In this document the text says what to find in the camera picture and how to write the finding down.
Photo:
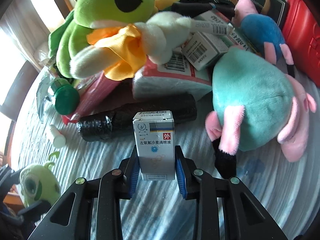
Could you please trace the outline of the green lid jar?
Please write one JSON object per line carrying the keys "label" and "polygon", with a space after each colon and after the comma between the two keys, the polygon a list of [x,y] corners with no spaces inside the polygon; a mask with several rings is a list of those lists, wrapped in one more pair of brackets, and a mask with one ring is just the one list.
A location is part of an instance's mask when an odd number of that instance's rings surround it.
{"label": "green lid jar", "polygon": [[61,115],[73,113],[80,102],[79,92],[66,79],[53,80],[48,94],[56,111]]}

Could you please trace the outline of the blue-bodied pig plush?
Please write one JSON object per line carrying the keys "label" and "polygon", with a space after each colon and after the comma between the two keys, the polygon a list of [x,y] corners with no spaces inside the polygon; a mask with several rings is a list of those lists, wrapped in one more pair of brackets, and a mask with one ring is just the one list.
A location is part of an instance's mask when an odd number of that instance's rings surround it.
{"label": "blue-bodied pig plush", "polygon": [[287,73],[295,77],[295,64],[289,46],[276,22],[260,14],[252,0],[238,0],[232,24],[238,27],[256,50],[269,63],[276,65],[284,58]]}

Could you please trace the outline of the black rolled bag roll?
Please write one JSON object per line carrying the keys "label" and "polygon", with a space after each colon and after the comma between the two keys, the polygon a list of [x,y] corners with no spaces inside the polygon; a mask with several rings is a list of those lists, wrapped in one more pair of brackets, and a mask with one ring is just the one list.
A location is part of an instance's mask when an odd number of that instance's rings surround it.
{"label": "black rolled bag roll", "polygon": [[168,120],[175,124],[194,121],[197,118],[196,100],[191,94],[179,94],[127,103],[118,108],[80,118],[76,126],[87,142],[108,141],[133,132],[133,122]]}

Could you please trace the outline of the green one-eyed monster plush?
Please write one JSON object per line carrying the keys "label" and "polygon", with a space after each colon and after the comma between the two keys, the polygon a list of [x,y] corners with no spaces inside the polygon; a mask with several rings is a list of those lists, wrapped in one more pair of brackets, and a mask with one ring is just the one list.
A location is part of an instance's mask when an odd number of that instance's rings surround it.
{"label": "green one-eyed monster plush", "polygon": [[30,207],[38,200],[45,200],[53,206],[61,197],[60,184],[52,172],[55,165],[53,158],[58,159],[60,152],[48,155],[43,164],[30,164],[20,172],[21,200],[25,207]]}

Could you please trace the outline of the green frog plush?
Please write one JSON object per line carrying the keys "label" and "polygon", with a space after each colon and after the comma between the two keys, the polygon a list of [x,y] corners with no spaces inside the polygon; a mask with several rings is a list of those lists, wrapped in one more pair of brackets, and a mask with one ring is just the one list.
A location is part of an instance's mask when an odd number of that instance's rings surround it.
{"label": "green frog plush", "polygon": [[155,0],[77,0],[64,24],[49,35],[49,56],[70,78],[70,61],[89,45],[87,35],[95,29],[145,22],[154,8]]}

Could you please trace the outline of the white eye drop box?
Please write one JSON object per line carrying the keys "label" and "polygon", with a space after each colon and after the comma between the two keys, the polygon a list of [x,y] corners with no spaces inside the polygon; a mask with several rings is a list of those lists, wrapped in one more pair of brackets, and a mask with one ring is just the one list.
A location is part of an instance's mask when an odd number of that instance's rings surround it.
{"label": "white eye drop box", "polygon": [[133,130],[143,180],[175,179],[175,124],[171,111],[138,112]]}

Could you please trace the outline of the white medicine bottle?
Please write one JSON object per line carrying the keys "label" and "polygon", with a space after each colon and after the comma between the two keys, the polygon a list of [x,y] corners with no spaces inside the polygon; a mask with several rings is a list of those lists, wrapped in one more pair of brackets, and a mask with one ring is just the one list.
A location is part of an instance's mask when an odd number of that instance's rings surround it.
{"label": "white medicine bottle", "polygon": [[65,136],[54,125],[48,128],[48,138],[55,148],[63,148],[66,145]]}

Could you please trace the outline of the red bear suitcase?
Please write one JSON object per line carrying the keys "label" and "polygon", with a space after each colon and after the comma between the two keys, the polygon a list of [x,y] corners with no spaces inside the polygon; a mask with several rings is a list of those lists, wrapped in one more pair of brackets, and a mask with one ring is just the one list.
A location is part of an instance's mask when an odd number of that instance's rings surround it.
{"label": "red bear suitcase", "polygon": [[319,25],[303,0],[287,0],[289,10],[282,29],[298,70],[319,86]]}

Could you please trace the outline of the white rabbit plush orange scarf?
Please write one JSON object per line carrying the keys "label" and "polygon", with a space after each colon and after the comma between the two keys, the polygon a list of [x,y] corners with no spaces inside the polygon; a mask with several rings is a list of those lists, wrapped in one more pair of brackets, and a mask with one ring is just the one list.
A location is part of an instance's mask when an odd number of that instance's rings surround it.
{"label": "white rabbit plush orange scarf", "polygon": [[97,29],[87,35],[89,46],[71,59],[71,74],[76,79],[99,72],[113,81],[133,78],[147,60],[167,63],[194,25],[192,18],[163,11],[145,23]]}

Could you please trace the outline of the teal-dressed pig plush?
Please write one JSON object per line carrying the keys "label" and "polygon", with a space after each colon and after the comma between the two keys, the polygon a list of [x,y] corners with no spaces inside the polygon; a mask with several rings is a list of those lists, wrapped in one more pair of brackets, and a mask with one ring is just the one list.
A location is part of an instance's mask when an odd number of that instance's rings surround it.
{"label": "teal-dressed pig plush", "polygon": [[292,76],[249,51],[232,47],[213,69],[213,110],[205,128],[222,178],[236,175],[236,153],[276,140],[296,162],[309,137],[314,98]]}

